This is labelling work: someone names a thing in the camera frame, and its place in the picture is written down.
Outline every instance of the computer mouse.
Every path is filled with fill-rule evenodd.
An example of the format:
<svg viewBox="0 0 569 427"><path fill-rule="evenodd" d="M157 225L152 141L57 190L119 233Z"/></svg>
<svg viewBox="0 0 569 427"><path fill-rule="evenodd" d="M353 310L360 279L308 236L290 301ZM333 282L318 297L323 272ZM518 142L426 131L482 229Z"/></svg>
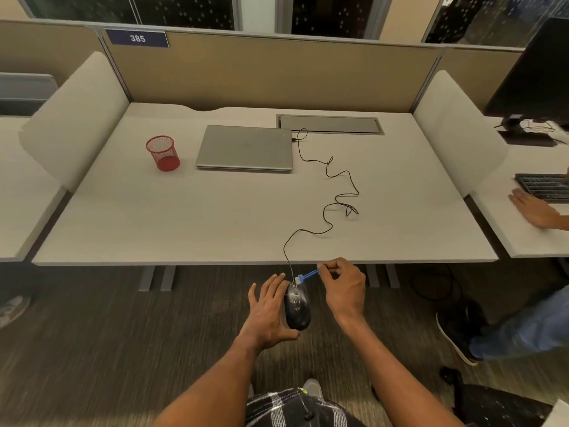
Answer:
<svg viewBox="0 0 569 427"><path fill-rule="evenodd" d="M291 283L284 295L284 314L288 327L293 330L305 330L310 325L311 319L306 285Z"/></svg>

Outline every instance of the red cup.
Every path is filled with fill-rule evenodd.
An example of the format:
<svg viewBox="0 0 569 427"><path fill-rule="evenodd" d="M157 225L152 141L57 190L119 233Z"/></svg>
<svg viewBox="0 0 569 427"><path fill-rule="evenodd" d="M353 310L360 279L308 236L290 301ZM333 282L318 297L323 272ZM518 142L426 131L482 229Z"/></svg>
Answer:
<svg viewBox="0 0 569 427"><path fill-rule="evenodd" d="M174 140L169 136L154 136L146 142L146 149L150 151L154 162L160 171L174 171L180 166L180 159L174 148Z"/></svg>

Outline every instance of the white desk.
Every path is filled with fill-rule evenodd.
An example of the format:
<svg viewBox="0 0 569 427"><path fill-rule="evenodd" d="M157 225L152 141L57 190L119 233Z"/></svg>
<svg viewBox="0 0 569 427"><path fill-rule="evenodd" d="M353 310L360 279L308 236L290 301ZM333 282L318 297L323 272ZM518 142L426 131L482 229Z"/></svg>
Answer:
<svg viewBox="0 0 569 427"><path fill-rule="evenodd" d="M493 126L500 121L488 117ZM569 135L561 130L550 136L569 142ZM513 179L516 173L565 173L568 166L569 146L509 145L506 161L471 194L512 258L569 256L569 232L534 228L508 199L512 189L519 187ZM569 214L569 204L552 206L561 214Z"/></svg>
<svg viewBox="0 0 569 427"><path fill-rule="evenodd" d="M0 117L0 261L21 261L65 190L20 146L28 118Z"/></svg>
<svg viewBox="0 0 569 427"><path fill-rule="evenodd" d="M197 265L286 263L283 244L296 229L327 228L322 208L351 192L347 176L301 161L292 173L198 170L208 124L274 128L277 114L377 117L385 136L310 134L305 158L334 161L361 192L360 212L330 208L334 229L298 233L294 263L344 256L358 263L494 261L496 254L411 114L254 108L200 112L132 103L46 242L38 265ZM181 158L160 172L146 140L172 136Z"/></svg>

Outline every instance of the black monitor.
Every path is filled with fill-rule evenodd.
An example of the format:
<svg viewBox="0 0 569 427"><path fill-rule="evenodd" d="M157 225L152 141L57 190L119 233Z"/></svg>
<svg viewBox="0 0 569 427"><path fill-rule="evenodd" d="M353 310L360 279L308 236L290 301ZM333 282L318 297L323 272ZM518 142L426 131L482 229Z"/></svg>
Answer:
<svg viewBox="0 0 569 427"><path fill-rule="evenodd" d="M520 121L569 121L569 19L545 21L484 110L503 117L510 135Z"/></svg>

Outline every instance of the plaid shorts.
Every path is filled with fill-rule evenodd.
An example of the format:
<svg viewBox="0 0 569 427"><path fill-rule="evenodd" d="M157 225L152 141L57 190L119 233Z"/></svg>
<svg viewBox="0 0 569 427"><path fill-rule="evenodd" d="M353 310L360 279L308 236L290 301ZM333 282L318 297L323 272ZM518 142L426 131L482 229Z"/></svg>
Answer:
<svg viewBox="0 0 569 427"><path fill-rule="evenodd" d="M365 427L335 403L310 397L302 388L253 396L247 402L245 426Z"/></svg>

